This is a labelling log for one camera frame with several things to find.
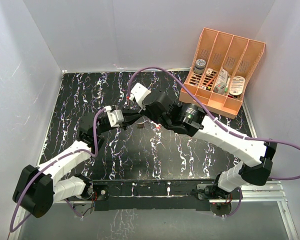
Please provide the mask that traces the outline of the bunch of small keys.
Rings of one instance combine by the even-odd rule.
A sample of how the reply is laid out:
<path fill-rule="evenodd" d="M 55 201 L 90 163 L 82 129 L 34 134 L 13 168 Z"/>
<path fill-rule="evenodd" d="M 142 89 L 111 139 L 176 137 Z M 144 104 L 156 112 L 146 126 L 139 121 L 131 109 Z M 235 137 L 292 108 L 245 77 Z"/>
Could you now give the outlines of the bunch of small keys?
<path fill-rule="evenodd" d="M 145 126 L 146 126 L 146 123 L 145 122 L 138 122 L 136 124 L 136 126 L 137 126 L 138 129 L 144 129 Z"/>

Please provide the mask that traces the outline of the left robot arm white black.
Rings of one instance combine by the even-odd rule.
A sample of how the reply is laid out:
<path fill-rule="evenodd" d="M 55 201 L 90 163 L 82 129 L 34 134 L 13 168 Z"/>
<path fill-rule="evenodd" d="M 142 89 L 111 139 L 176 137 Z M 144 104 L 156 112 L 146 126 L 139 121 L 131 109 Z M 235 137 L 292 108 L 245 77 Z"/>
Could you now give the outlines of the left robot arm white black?
<path fill-rule="evenodd" d="M 16 208 L 23 208 L 36 218 L 45 215 L 51 206 L 70 197 L 83 200 L 93 195 L 93 187 L 85 177 L 63 176 L 82 162 L 95 158 L 104 143 L 100 134 L 134 124 L 141 114 L 136 110 L 104 110 L 85 113 L 79 123 L 74 143 L 62 153 L 38 166 L 26 166 L 19 177 L 12 199 Z"/>

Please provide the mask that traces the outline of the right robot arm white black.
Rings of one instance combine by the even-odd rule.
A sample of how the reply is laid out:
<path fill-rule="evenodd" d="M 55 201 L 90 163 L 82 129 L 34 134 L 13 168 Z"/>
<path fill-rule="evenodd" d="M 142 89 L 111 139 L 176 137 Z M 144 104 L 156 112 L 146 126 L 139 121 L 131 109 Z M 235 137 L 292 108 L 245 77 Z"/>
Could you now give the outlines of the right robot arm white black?
<path fill-rule="evenodd" d="M 212 185 L 201 190 L 207 199 L 226 198 L 246 184 L 266 184 L 273 166 L 276 145 L 235 137 L 224 131 L 200 107 L 192 103 L 177 104 L 161 91 L 146 90 L 135 101 L 141 113 L 156 124 L 180 135 L 209 142 L 237 157 L 240 162 L 217 175 Z"/>

